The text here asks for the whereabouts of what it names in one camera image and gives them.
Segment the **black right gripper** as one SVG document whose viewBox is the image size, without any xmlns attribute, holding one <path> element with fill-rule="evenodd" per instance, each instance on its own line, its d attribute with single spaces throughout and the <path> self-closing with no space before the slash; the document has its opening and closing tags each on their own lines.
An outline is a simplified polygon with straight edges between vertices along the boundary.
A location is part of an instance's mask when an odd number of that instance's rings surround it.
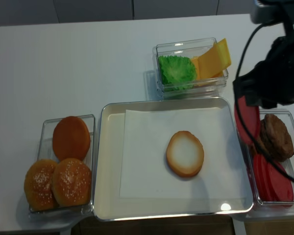
<svg viewBox="0 0 294 235">
<path fill-rule="evenodd" d="M 265 60 L 237 78 L 233 86 L 247 106 L 272 109 L 294 104 L 294 38 L 277 38 Z"/>
</svg>

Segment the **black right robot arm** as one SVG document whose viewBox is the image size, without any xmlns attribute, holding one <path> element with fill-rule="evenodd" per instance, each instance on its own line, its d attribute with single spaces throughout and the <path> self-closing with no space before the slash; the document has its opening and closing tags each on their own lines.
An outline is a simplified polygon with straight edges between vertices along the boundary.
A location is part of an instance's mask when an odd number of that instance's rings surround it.
<svg viewBox="0 0 294 235">
<path fill-rule="evenodd" d="M 282 24 L 285 34 L 271 44 L 264 60 L 233 82 L 235 101 L 240 108 L 294 104 L 294 0 L 256 0 L 250 16 L 260 29 Z"/>
</svg>

